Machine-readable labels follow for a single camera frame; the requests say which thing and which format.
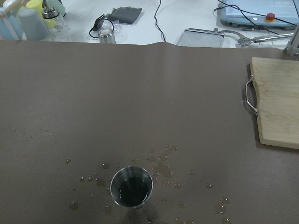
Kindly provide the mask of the wooden cutting board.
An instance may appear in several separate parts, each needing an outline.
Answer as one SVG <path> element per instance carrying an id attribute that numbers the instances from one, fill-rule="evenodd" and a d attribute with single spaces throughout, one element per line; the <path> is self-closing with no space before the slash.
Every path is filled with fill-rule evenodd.
<path id="1" fill-rule="evenodd" d="M 260 143 L 299 147 L 299 62 L 253 57 L 250 79 L 256 106 L 247 101 L 257 120 Z"/>

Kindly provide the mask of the steel tongs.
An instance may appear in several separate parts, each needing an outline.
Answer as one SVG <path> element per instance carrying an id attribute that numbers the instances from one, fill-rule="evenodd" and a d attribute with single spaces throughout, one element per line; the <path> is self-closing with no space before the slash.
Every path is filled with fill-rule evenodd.
<path id="1" fill-rule="evenodd" d="M 271 42 L 271 41 L 277 41 L 277 40 L 283 40 L 293 37 L 294 33 L 288 33 L 288 34 L 280 34 L 280 35 L 269 35 L 269 36 L 259 36 L 254 38 L 248 38 L 244 36 L 243 34 L 236 32 L 236 31 L 230 31 L 230 30 L 222 30 L 220 33 L 230 33 L 237 35 L 239 37 L 238 44 L 241 46 L 249 46 L 252 43 L 262 43 L 262 42 Z"/>

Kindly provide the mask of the grey-blue plastic cup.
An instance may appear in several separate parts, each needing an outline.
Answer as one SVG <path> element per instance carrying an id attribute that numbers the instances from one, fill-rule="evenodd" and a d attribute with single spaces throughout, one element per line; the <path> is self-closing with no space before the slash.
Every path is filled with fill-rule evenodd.
<path id="1" fill-rule="evenodd" d="M 46 24 L 35 9 L 26 8 L 18 15 L 27 40 L 41 41 L 50 37 Z"/>

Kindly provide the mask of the steel cup on desk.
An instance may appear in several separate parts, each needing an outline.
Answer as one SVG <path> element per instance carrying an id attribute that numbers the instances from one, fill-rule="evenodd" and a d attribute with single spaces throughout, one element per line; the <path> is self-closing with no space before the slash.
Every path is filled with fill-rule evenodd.
<path id="1" fill-rule="evenodd" d="M 116 44 L 113 30 L 102 28 L 98 31 L 99 42 L 102 44 Z"/>

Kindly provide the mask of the steel jigger cup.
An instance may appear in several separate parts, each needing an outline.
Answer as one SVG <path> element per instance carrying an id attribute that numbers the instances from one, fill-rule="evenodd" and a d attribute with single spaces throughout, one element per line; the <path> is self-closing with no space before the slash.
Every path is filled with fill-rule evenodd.
<path id="1" fill-rule="evenodd" d="M 136 166 L 120 169 L 110 183 L 112 200 L 119 206 L 131 209 L 142 207 L 152 191 L 152 176 L 144 168 Z"/>

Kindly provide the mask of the teach pendant with red button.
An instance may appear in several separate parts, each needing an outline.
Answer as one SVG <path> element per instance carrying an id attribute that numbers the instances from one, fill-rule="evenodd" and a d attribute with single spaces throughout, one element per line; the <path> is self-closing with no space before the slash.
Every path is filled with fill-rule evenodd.
<path id="1" fill-rule="evenodd" d="M 220 0 L 216 10 L 226 26 L 294 30 L 299 24 L 297 0 Z"/>

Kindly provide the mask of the black clip device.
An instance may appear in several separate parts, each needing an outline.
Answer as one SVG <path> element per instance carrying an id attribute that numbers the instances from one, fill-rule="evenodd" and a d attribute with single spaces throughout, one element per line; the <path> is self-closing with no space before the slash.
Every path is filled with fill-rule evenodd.
<path id="1" fill-rule="evenodd" d="M 100 30 L 100 28 L 103 26 L 104 24 L 104 21 L 109 21 L 112 25 L 112 31 L 114 31 L 114 24 L 112 21 L 110 21 L 104 14 L 101 15 L 100 17 L 98 17 L 95 22 L 94 22 L 94 25 L 93 27 L 89 30 L 89 36 L 91 38 L 94 38 L 94 39 L 98 39 L 98 37 L 95 37 L 92 35 L 92 32 L 96 32 L 98 30 Z"/>

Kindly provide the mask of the metal tray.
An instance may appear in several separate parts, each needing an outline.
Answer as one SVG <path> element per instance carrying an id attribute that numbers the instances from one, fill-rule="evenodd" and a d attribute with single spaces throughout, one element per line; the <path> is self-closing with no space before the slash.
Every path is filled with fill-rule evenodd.
<path id="1" fill-rule="evenodd" d="M 187 28 L 178 40 L 178 46 L 186 47 L 222 47 L 225 35 L 218 31 Z"/>

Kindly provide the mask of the brown table mat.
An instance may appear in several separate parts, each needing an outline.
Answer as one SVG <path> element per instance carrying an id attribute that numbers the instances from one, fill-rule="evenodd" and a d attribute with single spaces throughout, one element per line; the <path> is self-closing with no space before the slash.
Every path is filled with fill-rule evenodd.
<path id="1" fill-rule="evenodd" d="M 0 43 L 3 224 L 296 224 L 299 152 L 262 145 L 245 105 L 276 48 Z M 153 179 L 117 205 L 120 169 Z"/>

